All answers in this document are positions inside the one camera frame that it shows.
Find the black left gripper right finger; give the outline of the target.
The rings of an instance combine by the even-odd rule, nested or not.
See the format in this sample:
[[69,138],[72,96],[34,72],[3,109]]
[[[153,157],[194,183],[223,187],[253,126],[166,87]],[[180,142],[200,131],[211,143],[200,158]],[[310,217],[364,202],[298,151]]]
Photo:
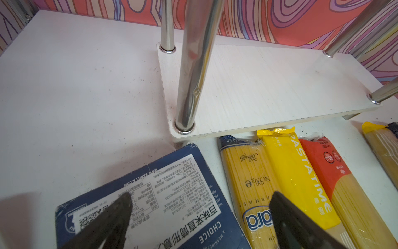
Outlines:
[[345,248],[282,193],[273,193],[269,208],[281,249]]

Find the dark blue spaghetti pack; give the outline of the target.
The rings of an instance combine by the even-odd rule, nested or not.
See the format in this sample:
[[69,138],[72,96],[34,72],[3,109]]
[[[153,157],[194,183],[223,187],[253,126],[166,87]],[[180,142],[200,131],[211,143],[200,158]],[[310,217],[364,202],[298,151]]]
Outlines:
[[395,135],[398,139],[398,122],[392,122],[387,125],[387,128]]

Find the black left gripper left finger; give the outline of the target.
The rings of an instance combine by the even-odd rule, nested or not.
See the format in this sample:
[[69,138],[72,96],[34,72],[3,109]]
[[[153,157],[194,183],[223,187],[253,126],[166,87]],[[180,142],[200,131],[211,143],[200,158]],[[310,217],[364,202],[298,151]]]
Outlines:
[[59,206],[60,249],[123,249],[133,210],[128,192],[88,192]]

